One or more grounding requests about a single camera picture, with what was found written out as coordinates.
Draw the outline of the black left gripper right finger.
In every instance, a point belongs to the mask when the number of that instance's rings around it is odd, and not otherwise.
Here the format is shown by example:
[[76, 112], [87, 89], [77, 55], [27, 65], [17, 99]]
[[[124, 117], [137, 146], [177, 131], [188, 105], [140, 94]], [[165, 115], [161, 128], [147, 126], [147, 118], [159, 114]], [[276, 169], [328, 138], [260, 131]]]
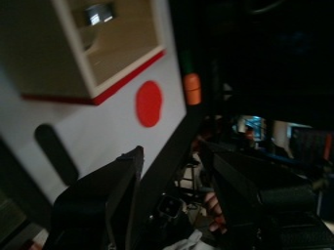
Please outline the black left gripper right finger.
[[314, 195], [306, 180], [232, 152], [212, 154], [212, 177], [234, 250], [319, 247]]

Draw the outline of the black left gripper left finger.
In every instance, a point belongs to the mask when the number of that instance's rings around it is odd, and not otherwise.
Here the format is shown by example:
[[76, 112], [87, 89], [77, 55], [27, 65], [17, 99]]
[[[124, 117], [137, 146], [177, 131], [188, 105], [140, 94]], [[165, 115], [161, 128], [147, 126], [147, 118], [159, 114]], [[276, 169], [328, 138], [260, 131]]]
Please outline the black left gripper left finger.
[[80, 178], [59, 195], [43, 250], [132, 250], [143, 147]]

